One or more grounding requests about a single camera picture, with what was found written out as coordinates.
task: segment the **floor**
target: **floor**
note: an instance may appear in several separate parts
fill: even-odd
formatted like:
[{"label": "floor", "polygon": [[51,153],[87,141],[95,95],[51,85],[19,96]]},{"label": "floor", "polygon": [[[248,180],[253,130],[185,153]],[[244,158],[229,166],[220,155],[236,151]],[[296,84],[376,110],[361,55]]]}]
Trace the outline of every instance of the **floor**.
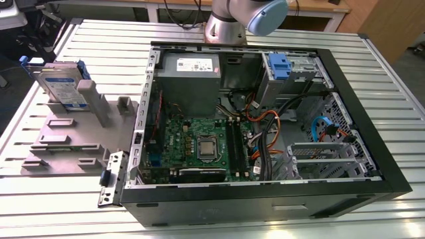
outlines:
[{"label": "floor", "polygon": [[393,69],[420,103],[425,106],[425,56],[413,55],[413,51],[408,50],[393,64]]},{"label": "floor", "polygon": [[[0,55],[0,74],[9,82],[5,89],[0,88],[0,135],[33,83],[33,79],[21,68],[4,71],[16,66],[19,66],[17,62],[7,60]],[[425,57],[413,55],[413,51],[408,50],[393,68],[425,106]]]}]

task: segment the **slotted metal surface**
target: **slotted metal surface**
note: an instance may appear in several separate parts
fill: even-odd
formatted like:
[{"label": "slotted metal surface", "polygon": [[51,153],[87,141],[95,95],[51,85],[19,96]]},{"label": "slotted metal surface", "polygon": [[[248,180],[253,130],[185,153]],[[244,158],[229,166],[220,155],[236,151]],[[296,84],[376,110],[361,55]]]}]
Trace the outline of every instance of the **slotted metal surface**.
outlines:
[{"label": "slotted metal surface", "polygon": [[[353,34],[279,30],[247,35],[249,44],[331,49],[376,124],[413,192],[333,219],[144,228],[124,208],[97,209],[99,177],[16,176],[49,109],[37,85],[0,138],[0,237],[120,233],[141,238],[425,237],[425,121],[406,87],[380,55]],[[71,26],[57,60],[81,58],[107,99],[139,100],[151,41],[203,42],[203,30],[172,24],[85,20]]]}]

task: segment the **ram slot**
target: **ram slot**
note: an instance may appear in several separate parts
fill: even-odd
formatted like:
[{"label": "ram slot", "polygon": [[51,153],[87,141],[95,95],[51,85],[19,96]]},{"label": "ram slot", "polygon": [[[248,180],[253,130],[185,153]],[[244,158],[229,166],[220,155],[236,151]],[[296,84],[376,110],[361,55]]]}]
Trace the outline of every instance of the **ram slot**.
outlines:
[{"label": "ram slot", "polygon": [[239,172],[240,172],[240,175],[244,176],[247,172],[247,160],[245,160],[245,154],[244,154],[244,142],[243,142],[243,135],[240,131],[239,122],[233,124],[233,141],[235,141]]},{"label": "ram slot", "polygon": [[229,169],[231,169],[231,174],[235,175],[239,172],[239,166],[237,166],[237,158],[236,158],[233,127],[232,127],[231,121],[225,123],[225,140],[227,140]]}]

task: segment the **power supply label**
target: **power supply label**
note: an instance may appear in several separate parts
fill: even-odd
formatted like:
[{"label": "power supply label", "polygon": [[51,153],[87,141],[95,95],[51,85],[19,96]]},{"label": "power supply label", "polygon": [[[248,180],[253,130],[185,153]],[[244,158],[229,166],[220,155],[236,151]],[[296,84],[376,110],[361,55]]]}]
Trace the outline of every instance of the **power supply label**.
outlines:
[{"label": "power supply label", "polygon": [[179,58],[177,71],[213,71],[213,60],[203,58]]},{"label": "power supply label", "polygon": [[45,78],[45,83],[65,108],[83,110],[87,107],[87,101],[76,89],[72,78]]}]

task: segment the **cpu socket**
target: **cpu socket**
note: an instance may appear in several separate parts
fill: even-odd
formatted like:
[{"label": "cpu socket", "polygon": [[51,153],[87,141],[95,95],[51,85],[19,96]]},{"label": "cpu socket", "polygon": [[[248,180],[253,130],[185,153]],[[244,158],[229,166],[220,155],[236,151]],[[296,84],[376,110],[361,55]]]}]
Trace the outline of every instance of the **cpu socket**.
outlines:
[{"label": "cpu socket", "polygon": [[204,163],[217,160],[217,137],[215,135],[197,137],[197,156]]}]

